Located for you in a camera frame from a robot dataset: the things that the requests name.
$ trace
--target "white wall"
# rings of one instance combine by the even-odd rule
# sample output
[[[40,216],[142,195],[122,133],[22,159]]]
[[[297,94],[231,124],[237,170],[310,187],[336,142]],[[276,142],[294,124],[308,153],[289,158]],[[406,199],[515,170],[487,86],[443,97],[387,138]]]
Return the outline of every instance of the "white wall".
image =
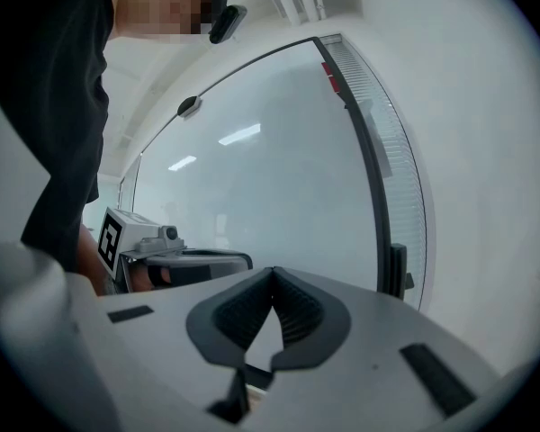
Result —
[[[424,311],[505,373],[540,345],[540,49],[505,0],[362,0],[362,10],[299,28],[269,18],[213,49],[152,110],[127,163],[188,95],[286,43],[342,32],[427,168],[437,250]]]
[[[82,223],[90,230],[96,241],[100,237],[100,228],[104,220],[106,208],[118,207],[118,180],[109,179],[105,175],[98,175],[98,199],[89,203],[82,211]]]

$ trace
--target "black shirt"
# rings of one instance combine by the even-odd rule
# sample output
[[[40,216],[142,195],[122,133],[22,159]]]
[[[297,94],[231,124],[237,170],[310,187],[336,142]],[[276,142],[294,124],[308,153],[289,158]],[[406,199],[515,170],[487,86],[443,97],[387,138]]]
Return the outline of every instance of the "black shirt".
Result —
[[[0,0],[0,105],[50,173],[22,241],[68,271],[82,210],[98,197],[112,27],[112,0]]]

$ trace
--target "person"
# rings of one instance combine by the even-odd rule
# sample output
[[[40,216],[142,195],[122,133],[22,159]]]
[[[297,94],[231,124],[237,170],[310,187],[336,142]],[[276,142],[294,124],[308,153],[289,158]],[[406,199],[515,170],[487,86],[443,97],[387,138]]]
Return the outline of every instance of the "person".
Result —
[[[196,34],[227,0],[0,0],[0,106],[50,180],[22,242],[87,276],[98,295],[108,277],[82,225],[98,197],[108,95],[104,46],[115,37]],[[162,274],[169,281],[168,273]],[[132,271],[134,289],[152,288]]]

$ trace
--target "ceiling light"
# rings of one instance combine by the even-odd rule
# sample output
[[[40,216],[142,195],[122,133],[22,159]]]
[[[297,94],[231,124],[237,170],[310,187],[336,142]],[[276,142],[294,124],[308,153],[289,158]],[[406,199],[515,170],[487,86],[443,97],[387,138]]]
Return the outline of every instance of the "ceiling light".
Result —
[[[236,142],[237,140],[243,140],[259,132],[260,132],[260,123],[257,123],[256,125],[251,126],[249,128],[245,128],[244,130],[236,131],[235,133],[228,135],[226,138],[220,139],[218,142],[222,146],[228,146],[232,142]]]
[[[188,157],[184,157],[182,160],[180,160],[177,163],[174,163],[169,170],[170,171],[178,171],[180,168],[184,168],[186,165],[190,165],[192,162],[196,161],[196,157],[192,157],[189,155]]]

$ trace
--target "hand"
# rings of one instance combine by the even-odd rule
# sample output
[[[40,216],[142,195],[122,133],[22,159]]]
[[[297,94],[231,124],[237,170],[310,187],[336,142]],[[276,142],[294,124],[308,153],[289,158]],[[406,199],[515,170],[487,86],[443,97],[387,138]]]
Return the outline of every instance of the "hand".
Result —
[[[150,292],[154,290],[154,285],[148,277],[148,268],[142,263],[133,263],[129,267],[130,273],[130,283],[132,285],[132,290],[135,293],[138,292]],[[162,280],[170,283],[170,273],[167,268],[162,267],[160,269],[160,274]]]
[[[148,38],[200,33],[212,18],[212,0],[112,0],[112,37]]]

